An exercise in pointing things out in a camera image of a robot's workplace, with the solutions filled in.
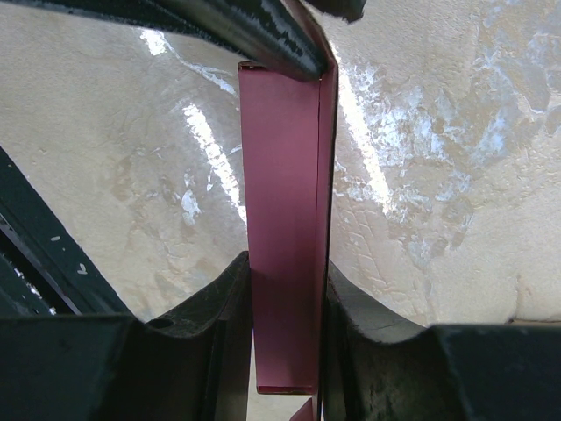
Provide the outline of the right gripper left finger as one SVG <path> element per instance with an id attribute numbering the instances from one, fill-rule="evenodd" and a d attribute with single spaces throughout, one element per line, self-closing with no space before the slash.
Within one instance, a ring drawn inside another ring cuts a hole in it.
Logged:
<path id="1" fill-rule="evenodd" d="M 4 420 L 243 420 L 249 257 L 147 323 L 125 314 L 3 318 Z"/>

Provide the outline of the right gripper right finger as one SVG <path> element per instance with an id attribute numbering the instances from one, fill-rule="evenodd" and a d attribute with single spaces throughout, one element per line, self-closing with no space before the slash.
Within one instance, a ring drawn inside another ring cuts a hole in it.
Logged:
<path id="1" fill-rule="evenodd" d="M 557 420 L 560 328 L 432 325 L 398 315 L 335 266 L 327 281 L 328 420 Z"/>

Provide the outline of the pink paper box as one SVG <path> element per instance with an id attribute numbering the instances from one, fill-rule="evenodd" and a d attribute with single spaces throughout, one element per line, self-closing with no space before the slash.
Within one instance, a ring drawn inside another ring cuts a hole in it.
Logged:
<path id="1" fill-rule="evenodd" d="M 256 384 L 306 396 L 295 418 L 317 420 L 338 74 L 321 26 L 302 3 L 288 8 L 326 69 L 298 82 L 238 66 Z"/>

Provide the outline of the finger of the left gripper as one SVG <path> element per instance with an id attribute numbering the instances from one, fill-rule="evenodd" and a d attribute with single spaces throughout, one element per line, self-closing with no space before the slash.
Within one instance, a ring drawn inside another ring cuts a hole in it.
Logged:
<path id="1" fill-rule="evenodd" d="M 298 81 L 328 69 L 322 31 L 300 1 L 35 0 L 17 5 L 202 39 Z"/>
<path id="2" fill-rule="evenodd" d="M 323 14 L 356 22 L 363 17 L 366 0 L 307 0 L 307 3 Z"/>

